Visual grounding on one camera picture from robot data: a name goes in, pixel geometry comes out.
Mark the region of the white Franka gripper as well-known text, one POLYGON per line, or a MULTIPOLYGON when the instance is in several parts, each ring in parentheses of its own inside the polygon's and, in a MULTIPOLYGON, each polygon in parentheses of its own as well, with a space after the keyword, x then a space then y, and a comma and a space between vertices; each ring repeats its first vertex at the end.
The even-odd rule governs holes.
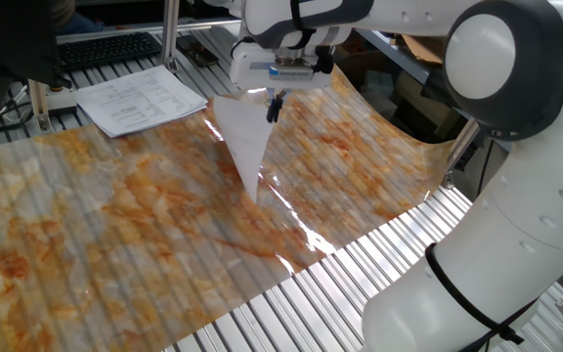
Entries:
POLYGON ((230 77, 242 88, 281 90, 267 111, 267 121, 276 123, 282 110, 285 90, 324 88, 333 72, 330 47, 308 46, 304 49, 263 49, 256 43, 237 43, 232 49, 230 77))

